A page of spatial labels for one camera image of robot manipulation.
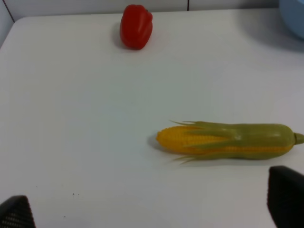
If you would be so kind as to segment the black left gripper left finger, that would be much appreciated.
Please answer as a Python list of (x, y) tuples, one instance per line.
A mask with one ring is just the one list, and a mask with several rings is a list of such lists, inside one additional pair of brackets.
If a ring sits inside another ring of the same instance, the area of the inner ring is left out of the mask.
[(0, 204), (0, 228), (35, 228), (27, 196), (12, 196)]

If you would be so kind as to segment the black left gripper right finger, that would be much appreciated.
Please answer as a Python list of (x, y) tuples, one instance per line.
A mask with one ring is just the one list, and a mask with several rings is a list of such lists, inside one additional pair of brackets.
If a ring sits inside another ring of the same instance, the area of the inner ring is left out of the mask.
[(270, 167), (267, 207), (277, 228), (302, 228), (304, 176), (286, 166)]

